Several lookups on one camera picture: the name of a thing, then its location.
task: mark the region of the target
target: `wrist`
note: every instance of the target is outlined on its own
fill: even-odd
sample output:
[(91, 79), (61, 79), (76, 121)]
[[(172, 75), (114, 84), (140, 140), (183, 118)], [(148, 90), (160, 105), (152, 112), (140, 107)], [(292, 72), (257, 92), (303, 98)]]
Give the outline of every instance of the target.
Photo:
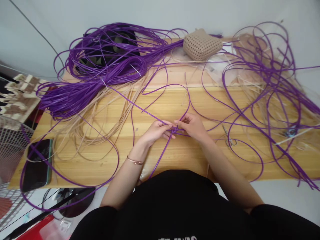
[(147, 147), (150, 148), (153, 145), (154, 141), (149, 141), (144, 139), (144, 137), (142, 136), (141, 138), (139, 138), (139, 140), (137, 141), (137, 144), (141, 147)]
[(199, 138), (197, 140), (197, 142), (200, 144), (200, 145), (210, 145), (210, 144), (215, 144), (215, 142), (211, 139), (211, 137), (206, 134), (205, 136), (203, 136), (202, 138)]
[(128, 154), (128, 157), (135, 161), (144, 162), (149, 148), (150, 145), (148, 143), (138, 140)]

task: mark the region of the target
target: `woman's left hand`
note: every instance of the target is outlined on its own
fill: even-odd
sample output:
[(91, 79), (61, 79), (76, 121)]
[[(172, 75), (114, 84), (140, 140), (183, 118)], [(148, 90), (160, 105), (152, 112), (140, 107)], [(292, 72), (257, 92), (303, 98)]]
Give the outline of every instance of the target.
[(169, 140), (171, 132), (168, 130), (172, 127), (176, 127), (176, 125), (165, 120), (163, 120), (163, 122), (166, 124), (163, 124), (160, 121), (154, 121), (148, 130), (141, 136), (139, 141), (143, 141), (151, 146), (160, 137), (164, 137), (165, 139)]

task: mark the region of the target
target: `hand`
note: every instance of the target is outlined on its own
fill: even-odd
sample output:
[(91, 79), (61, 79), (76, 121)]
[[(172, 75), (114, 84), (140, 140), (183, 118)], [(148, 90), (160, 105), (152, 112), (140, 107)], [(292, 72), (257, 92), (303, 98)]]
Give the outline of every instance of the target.
[(198, 142), (210, 139), (200, 117), (197, 115), (187, 113), (181, 121), (175, 120), (174, 123), (178, 125), (179, 129), (186, 130), (190, 137), (193, 137)]
[(160, 137), (164, 137), (165, 139), (169, 140), (171, 132), (169, 132), (168, 130), (172, 127), (176, 127), (176, 125), (164, 120), (163, 122), (165, 122), (166, 125), (160, 121), (154, 121), (149, 127), (149, 129), (141, 136), (139, 141), (142, 141), (148, 144), (149, 146), (152, 146), (152, 144)]

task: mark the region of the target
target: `person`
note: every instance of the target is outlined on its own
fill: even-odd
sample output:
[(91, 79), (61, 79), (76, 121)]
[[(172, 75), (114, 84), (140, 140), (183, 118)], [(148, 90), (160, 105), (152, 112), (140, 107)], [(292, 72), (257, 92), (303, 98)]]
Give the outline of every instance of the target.
[[(314, 223), (264, 204), (210, 138), (198, 116), (187, 113), (175, 124), (164, 122), (155, 121), (141, 136), (100, 207), (80, 221), (71, 240), (320, 238), (320, 228)], [(136, 186), (143, 167), (138, 162), (143, 163), (158, 138), (169, 139), (169, 130), (176, 124), (198, 142), (228, 200), (219, 195), (213, 182), (189, 170), (168, 170)]]

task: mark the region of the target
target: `black shirt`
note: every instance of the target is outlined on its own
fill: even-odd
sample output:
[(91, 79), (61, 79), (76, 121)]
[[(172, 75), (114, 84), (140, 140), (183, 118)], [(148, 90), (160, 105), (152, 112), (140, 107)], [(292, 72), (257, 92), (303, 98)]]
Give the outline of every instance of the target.
[(320, 239), (320, 228), (272, 205), (250, 214), (218, 194), (209, 179), (169, 170), (136, 187), (117, 211), (100, 207), (78, 224), (75, 239)]

